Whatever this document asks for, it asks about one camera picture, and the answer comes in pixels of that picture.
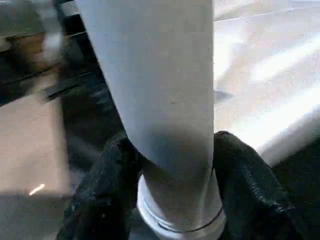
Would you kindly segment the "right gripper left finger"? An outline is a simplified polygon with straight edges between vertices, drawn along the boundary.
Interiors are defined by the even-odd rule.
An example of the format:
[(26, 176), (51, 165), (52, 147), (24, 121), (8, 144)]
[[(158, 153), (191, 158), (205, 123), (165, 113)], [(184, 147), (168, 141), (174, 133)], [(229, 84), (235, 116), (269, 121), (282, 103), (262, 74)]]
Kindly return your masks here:
[(110, 138), (65, 209), (56, 239), (129, 239), (142, 163), (126, 134)]

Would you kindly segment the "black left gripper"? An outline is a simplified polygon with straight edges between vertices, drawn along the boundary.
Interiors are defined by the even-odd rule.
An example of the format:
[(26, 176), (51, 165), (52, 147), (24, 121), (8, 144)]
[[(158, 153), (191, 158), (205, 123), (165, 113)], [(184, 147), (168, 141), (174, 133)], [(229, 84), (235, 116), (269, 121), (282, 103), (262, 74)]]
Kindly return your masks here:
[[(47, 102), (61, 99), (68, 163), (91, 166), (103, 155), (106, 143), (124, 129), (80, 15), (63, 15), (62, 24), (68, 38), (63, 64), (57, 83), (42, 93)], [(25, 95), (31, 79), (45, 72), (32, 69), (18, 41), (11, 37), (9, 48), (0, 54), (2, 105)]]

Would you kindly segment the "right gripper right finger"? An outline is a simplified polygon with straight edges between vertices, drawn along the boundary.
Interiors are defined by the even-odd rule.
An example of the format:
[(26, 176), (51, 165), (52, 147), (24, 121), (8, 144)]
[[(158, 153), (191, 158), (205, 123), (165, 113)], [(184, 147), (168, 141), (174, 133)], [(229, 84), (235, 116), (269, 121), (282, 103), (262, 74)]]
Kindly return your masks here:
[(309, 240), (307, 224), (272, 169), (228, 131), (214, 134), (213, 167), (234, 240)]

